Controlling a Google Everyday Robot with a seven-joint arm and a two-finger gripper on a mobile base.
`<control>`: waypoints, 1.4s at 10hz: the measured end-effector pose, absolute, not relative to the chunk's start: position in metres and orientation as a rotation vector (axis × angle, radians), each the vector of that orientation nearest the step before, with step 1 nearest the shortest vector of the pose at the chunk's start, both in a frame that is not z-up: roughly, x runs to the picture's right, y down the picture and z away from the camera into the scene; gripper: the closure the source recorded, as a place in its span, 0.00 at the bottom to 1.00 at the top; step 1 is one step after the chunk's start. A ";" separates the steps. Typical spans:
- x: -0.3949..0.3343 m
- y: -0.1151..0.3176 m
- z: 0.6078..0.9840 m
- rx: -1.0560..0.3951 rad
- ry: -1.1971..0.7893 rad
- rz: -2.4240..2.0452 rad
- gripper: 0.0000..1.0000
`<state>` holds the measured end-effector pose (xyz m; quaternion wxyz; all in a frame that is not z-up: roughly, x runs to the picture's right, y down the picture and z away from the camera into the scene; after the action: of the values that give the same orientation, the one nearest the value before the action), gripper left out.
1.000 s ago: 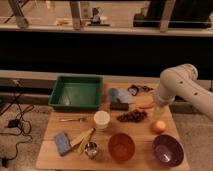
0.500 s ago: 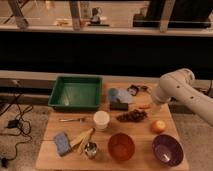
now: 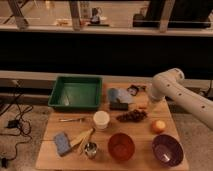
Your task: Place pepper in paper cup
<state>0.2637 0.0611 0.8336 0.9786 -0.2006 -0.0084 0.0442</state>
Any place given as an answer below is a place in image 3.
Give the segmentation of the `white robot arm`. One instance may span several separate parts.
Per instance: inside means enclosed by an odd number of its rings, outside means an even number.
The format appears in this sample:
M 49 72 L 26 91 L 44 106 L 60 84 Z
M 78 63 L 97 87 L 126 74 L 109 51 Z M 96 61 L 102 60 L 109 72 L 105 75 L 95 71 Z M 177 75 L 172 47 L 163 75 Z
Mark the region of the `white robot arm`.
M 213 101 L 182 86 L 184 79 L 184 73 L 179 68 L 156 74 L 147 86 L 149 100 L 156 103 L 167 96 L 213 130 Z

